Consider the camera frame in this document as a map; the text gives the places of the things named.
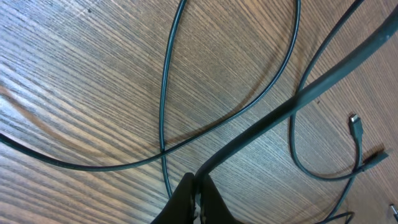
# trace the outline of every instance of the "wooden surface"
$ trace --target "wooden surface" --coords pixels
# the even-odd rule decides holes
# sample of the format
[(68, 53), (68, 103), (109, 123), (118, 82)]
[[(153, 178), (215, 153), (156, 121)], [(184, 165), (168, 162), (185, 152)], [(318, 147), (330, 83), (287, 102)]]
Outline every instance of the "wooden surface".
[[(297, 44), (280, 80), (242, 117), (169, 156), (175, 187), (245, 128), (292, 96), (300, 74), (353, 1), (302, 2)], [(165, 47), (178, 1), (0, 2), (0, 132), (68, 162), (113, 165), (158, 153)], [(343, 58), (398, 0), (367, 0), (322, 55), (307, 83)], [(166, 106), (168, 147), (245, 105), (287, 48), (294, 1), (188, 1), (178, 29)], [(358, 176), (341, 212), (353, 223), (395, 223), (398, 203), (398, 35), (297, 116), (299, 157), (332, 174), (354, 161), (346, 125), (363, 119), (365, 155), (390, 157)], [(118, 172), (66, 170), (0, 145), (1, 223), (150, 223), (167, 201), (160, 162)], [(211, 173), (233, 215), (249, 223), (313, 223), (343, 182), (293, 164), (287, 121)]]

